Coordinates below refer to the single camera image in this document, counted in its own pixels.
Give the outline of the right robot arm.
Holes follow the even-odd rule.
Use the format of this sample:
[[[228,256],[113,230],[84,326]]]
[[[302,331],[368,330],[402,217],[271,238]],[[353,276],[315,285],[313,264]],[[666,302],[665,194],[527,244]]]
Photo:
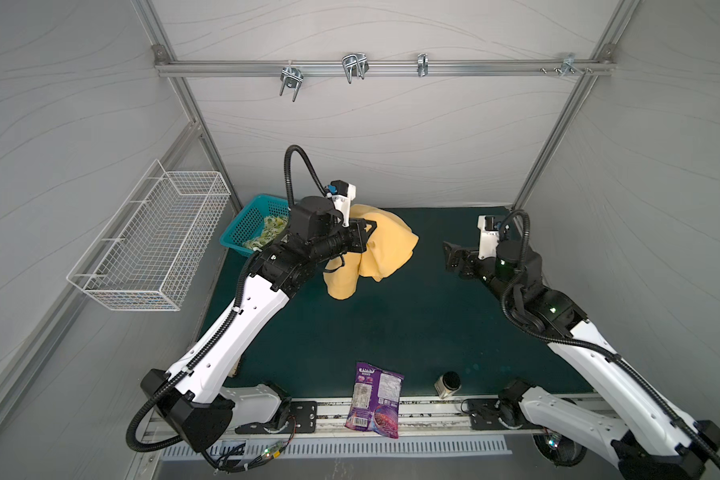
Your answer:
[[[604,338],[569,296],[545,285],[543,260],[530,246],[530,217],[481,216],[475,249],[446,242],[445,267],[480,281],[504,317],[573,367],[610,406],[596,413],[516,379],[487,408],[502,426],[538,429],[537,450],[561,467],[592,452],[625,479],[699,479],[708,464],[720,472],[720,427],[675,406]]]

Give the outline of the yellow skirt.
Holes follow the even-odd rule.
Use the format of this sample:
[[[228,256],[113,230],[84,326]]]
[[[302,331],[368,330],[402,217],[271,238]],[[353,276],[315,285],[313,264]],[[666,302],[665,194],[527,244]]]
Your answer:
[[[397,215],[372,206],[356,204],[351,207],[352,219],[375,221],[377,228],[371,234],[366,251],[347,253],[341,259],[329,261],[326,268],[335,272],[324,273],[327,293],[336,300],[350,298],[360,277],[376,282],[391,276],[413,256],[419,237]]]

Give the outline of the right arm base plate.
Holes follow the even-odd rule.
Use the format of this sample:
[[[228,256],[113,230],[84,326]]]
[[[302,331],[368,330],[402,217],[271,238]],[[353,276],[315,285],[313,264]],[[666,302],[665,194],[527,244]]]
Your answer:
[[[460,410],[468,416],[472,430],[548,432],[546,428],[531,423],[516,402],[499,398],[467,398],[461,403]]]

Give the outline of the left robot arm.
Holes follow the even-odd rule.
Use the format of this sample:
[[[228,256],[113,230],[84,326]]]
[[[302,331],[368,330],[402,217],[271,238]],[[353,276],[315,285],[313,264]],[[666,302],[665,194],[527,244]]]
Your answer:
[[[295,199],[294,155],[303,160],[318,195]],[[233,301],[201,339],[169,369],[153,369],[143,378],[147,400],[125,433],[131,450],[148,453],[186,442],[205,452],[235,418],[245,424],[279,422],[286,397],[267,385],[239,392],[225,388],[231,368],[308,280],[331,260],[365,252],[377,228],[373,220],[351,218],[354,186],[320,182],[301,146],[286,149],[283,168],[289,210],[285,229],[248,257]]]

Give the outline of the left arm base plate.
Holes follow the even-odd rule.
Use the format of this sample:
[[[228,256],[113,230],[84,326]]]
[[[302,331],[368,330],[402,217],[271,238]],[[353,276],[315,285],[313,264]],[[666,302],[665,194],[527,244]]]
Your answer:
[[[312,434],[317,429],[317,408],[316,401],[290,401],[287,408],[279,407],[273,420],[241,425],[234,432],[238,435]]]

